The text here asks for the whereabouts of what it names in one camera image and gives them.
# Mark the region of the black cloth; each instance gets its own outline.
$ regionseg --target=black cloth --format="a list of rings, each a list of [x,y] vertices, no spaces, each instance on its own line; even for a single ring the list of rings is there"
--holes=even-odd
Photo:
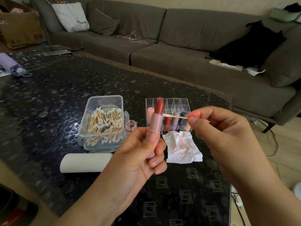
[[[260,68],[268,56],[284,41],[282,31],[276,33],[262,21],[248,23],[250,31],[243,37],[211,52],[210,57],[229,65]]]
[[[292,5],[288,5],[284,8],[285,10],[291,12],[291,13],[299,13],[301,12],[301,6],[298,3],[294,3]]]

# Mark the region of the used tissue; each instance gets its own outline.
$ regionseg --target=used tissue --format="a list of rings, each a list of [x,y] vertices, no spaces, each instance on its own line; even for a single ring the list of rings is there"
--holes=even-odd
[[[192,140],[190,132],[170,131],[163,136],[167,145],[168,163],[202,162],[203,154]]]

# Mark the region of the black table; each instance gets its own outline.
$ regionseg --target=black table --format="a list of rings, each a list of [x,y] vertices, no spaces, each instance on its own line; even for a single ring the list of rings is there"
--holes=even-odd
[[[85,53],[41,55],[60,49],[10,54],[32,76],[0,79],[0,158],[59,216],[98,176],[59,170],[65,154],[85,153],[77,134],[89,97],[122,95],[139,126],[145,125],[145,98],[188,98],[191,109],[232,108],[229,95]],[[229,225],[230,184],[206,144],[192,135],[203,162],[168,164],[114,225]]]

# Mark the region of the clear plastic container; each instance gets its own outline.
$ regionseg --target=clear plastic container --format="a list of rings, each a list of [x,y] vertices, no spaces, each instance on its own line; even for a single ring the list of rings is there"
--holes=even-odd
[[[190,113],[190,107],[189,107],[189,103],[188,103],[188,99],[187,98],[164,98],[164,110],[163,113],[169,113],[169,114],[174,114],[175,112],[178,112],[179,114],[181,114],[182,112],[186,112],[186,113]],[[157,98],[146,98],[145,99],[145,120],[146,120],[146,126],[149,127],[149,122],[148,122],[148,116],[147,116],[147,109],[149,107],[153,107],[155,108],[157,104]],[[188,122],[186,122],[185,126],[179,126],[179,124],[173,127],[171,127],[171,123],[169,125],[169,128],[164,127],[163,125],[163,121],[161,124],[161,134],[166,134],[168,131],[170,131],[171,129],[175,130],[175,131],[192,131],[192,128],[190,128],[190,126],[188,125]]]
[[[98,117],[93,115],[95,110],[98,112]],[[78,136],[79,144],[87,151],[118,148],[126,137],[122,96],[90,97],[79,127]]]

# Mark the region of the left hand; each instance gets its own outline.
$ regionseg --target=left hand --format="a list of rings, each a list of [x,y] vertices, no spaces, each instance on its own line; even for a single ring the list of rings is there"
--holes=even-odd
[[[135,129],[116,150],[96,181],[115,207],[115,217],[132,203],[146,181],[167,169],[163,151],[166,144],[156,134],[146,137],[147,128]],[[147,159],[155,150],[156,155]]]

